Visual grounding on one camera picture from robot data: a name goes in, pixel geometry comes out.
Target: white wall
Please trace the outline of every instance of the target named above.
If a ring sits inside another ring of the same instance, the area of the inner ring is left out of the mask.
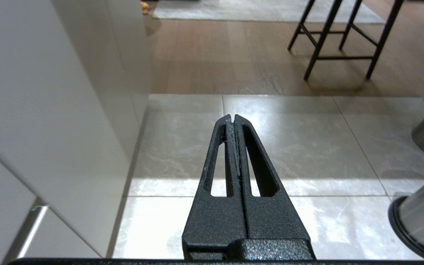
[[[0,159],[100,255],[150,89],[136,4],[0,0]]]

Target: white tile floor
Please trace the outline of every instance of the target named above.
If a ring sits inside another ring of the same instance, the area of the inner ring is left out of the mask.
[[[224,114],[254,125],[318,259],[421,259],[387,219],[392,196],[424,184],[424,153],[410,137],[421,99],[216,95],[151,96],[115,258],[183,257],[182,230]],[[223,153],[215,176],[223,179]],[[223,194],[216,183],[212,194]]]

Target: black rim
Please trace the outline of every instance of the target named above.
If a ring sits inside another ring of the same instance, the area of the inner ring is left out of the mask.
[[[409,247],[414,253],[424,258],[424,245],[417,242],[403,226],[399,216],[399,206],[407,198],[407,196],[397,198],[392,201],[389,207],[389,222],[399,239]]]

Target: black metal stool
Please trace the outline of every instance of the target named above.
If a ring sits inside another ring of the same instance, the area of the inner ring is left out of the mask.
[[[307,19],[307,16],[310,13],[310,10],[313,6],[313,3],[315,3],[315,0],[309,0],[307,7],[305,7],[305,11],[302,15],[299,25],[296,31],[294,32],[291,42],[289,43],[289,47],[287,48],[287,50],[289,51],[291,50],[299,34],[307,35],[310,41],[312,42],[312,44],[315,46],[315,51],[313,52],[310,63],[308,64],[307,71],[305,72],[305,76],[303,77],[304,80],[308,80],[308,77],[310,76],[313,66],[315,65],[315,62],[317,60],[371,60],[372,61],[371,65],[365,76],[367,79],[370,79],[372,75],[372,71],[374,71],[375,64],[377,63],[379,56],[381,55],[382,49],[384,48],[384,44],[387,41],[387,37],[389,37],[390,30],[392,29],[392,26],[395,22],[395,19],[397,18],[397,15],[399,14],[400,8],[402,7],[402,3],[404,0],[394,0],[394,5],[392,6],[392,10],[390,12],[389,18],[387,19],[387,23],[385,24],[384,31],[382,32],[379,42],[376,42],[372,37],[367,36],[359,27],[357,27],[353,23],[358,13],[358,10],[361,6],[362,0],[356,0],[356,3],[353,7],[353,11],[350,16],[350,20],[348,21],[348,24],[346,25],[345,30],[330,31],[330,27],[333,24],[333,20],[335,20],[336,13],[338,12],[338,9],[340,8],[342,1],[343,0],[333,1],[333,5],[331,7],[328,18],[326,19],[325,26],[323,27],[323,31],[309,31],[304,25],[305,20]],[[343,38],[341,39],[340,46],[339,46],[339,49],[342,50],[343,45],[345,44],[346,38],[348,37],[348,34],[351,28],[356,30],[356,32],[358,32],[360,35],[362,35],[364,38],[366,38],[368,41],[370,41],[372,44],[376,46],[374,55],[372,56],[320,56],[320,51],[323,47],[323,43],[325,42],[325,39],[328,36],[328,34],[343,34]],[[320,34],[320,39],[318,40],[318,42],[313,38],[312,34]]]

